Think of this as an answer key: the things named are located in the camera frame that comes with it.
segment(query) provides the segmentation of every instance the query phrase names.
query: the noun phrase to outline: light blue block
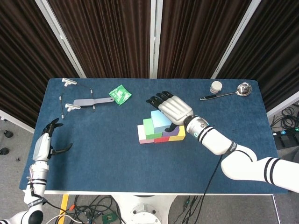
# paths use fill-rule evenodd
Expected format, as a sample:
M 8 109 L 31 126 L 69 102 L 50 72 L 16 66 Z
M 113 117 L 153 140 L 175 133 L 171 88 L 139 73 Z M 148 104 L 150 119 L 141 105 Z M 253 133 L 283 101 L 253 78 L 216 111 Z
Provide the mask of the light blue block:
M 151 111 L 150 117 L 153 121 L 155 133 L 164 132 L 164 130 L 171 125 L 171 121 L 160 111 Z

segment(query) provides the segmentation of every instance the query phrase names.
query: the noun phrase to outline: red block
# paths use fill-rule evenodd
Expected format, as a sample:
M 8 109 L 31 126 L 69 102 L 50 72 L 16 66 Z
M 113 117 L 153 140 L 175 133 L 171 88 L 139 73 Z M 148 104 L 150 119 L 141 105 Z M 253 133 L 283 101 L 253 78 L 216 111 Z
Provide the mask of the red block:
M 154 139 L 154 142 L 155 143 L 159 143 L 159 142 L 166 142 L 168 140 L 169 140 L 169 136 L 168 137 L 161 137 L 161 138 Z

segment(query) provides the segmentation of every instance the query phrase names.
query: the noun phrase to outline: wooden block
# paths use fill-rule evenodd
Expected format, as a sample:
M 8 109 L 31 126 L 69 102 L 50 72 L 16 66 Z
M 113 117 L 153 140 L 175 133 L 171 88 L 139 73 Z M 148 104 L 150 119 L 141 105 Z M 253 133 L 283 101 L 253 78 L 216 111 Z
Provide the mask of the wooden block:
M 171 121 L 160 111 L 151 111 L 150 117 L 153 122 L 155 133 L 162 133 L 171 125 Z
M 152 122 L 151 118 L 143 119 L 143 126 L 144 126 L 145 138 L 146 139 L 156 139 L 156 138 L 161 138 L 162 137 L 162 132 L 161 133 L 155 133 L 154 125 L 153 125 L 153 122 Z
M 178 135 L 169 137 L 169 141 L 182 141 L 184 140 L 185 136 L 186 136 L 185 127 L 180 126 Z
M 161 138 L 154 139 L 154 140 L 155 140 L 155 143 L 166 142 L 166 141 L 169 141 L 169 137 L 161 137 Z
M 176 126 L 176 128 L 172 132 L 162 132 L 162 137 L 177 136 L 178 132 L 179 132 L 179 126 Z
M 139 143 L 144 144 L 144 143 L 153 143 L 153 139 L 146 139 L 145 138 L 145 131 L 144 131 L 144 126 L 143 125 L 137 125 L 137 130 L 138 130 L 138 138 L 139 138 Z

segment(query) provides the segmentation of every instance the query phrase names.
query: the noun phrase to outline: silver spoon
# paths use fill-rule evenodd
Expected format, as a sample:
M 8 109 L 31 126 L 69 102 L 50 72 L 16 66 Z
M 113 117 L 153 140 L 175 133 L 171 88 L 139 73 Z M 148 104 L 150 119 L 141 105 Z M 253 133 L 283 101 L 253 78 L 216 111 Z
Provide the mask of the silver spoon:
M 252 87 L 249 83 L 241 83 L 240 85 L 238 85 L 236 92 L 231 92 L 231 93 L 226 93 L 221 95 L 211 95 L 211 96 L 200 98 L 200 100 L 214 99 L 214 98 L 228 96 L 232 94 L 237 94 L 238 96 L 245 97 L 248 96 L 251 93 L 251 91 L 252 91 Z

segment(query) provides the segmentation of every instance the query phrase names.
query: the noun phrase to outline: black stripe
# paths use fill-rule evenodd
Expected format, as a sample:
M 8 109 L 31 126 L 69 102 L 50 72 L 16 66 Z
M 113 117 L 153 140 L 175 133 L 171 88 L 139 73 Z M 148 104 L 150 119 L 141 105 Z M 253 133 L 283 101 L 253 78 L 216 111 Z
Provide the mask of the black stripe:
M 37 178 L 37 179 L 32 179 L 32 181 L 44 181 L 44 182 L 47 182 L 46 179 L 40 179 L 40 178 Z
M 202 143 L 204 137 L 206 136 L 206 134 L 207 134 L 209 131 L 213 130 L 213 129 L 214 129 L 214 128 L 211 128 L 211 129 L 207 130 L 207 132 L 202 136 L 202 138 L 201 138 L 201 140 L 200 140 L 201 143 Z
M 244 151 L 242 151 L 242 150 L 235 150 L 235 152 L 241 152 L 241 153 L 244 153 L 244 154 L 247 155 L 247 156 L 250 158 L 250 160 L 253 162 L 252 158 L 251 158 L 246 152 L 244 152 Z
M 267 179 L 267 168 L 268 168 L 268 166 L 269 166 L 270 161 L 273 160 L 273 159 L 274 159 L 274 158 L 269 158 L 269 159 L 268 159 L 268 161 L 266 162 L 266 165 L 265 165 L 265 169 L 263 170 L 263 177 L 265 178 L 265 181 L 266 181 L 267 183 L 269 183 L 269 182 L 268 182 L 268 179 Z
M 279 160 L 280 160 L 280 159 L 276 159 L 276 160 L 272 163 L 272 166 L 271 166 L 271 169 L 270 169 L 270 181 L 271 181 L 271 183 L 272 183 L 273 185 L 275 185 L 274 182 L 273 182 L 273 170 L 274 170 L 274 166 L 275 166 L 275 164 L 276 164 Z
M 197 137 L 197 141 L 199 141 L 199 138 L 201 136 L 201 134 L 204 132 L 204 130 L 206 130 L 208 127 L 210 127 L 209 125 L 206 126 L 204 129 L 202 129 L 202 131 L 199 133 L 198 137 Z
M 225 154 L 229 155 L 231 154 L 233 151 L 235 151 L 237 149 L 238 144 L 235 143 L 234 141 L 231 141 L 232 143 L 230 144 L 228 150 L 226 151 Z
M 40 184 L 40 185 L 47 185 L 47 184 L 45 184 L 45 183 L 32 183 L 33 185 L 35 185 L 35 184 Z

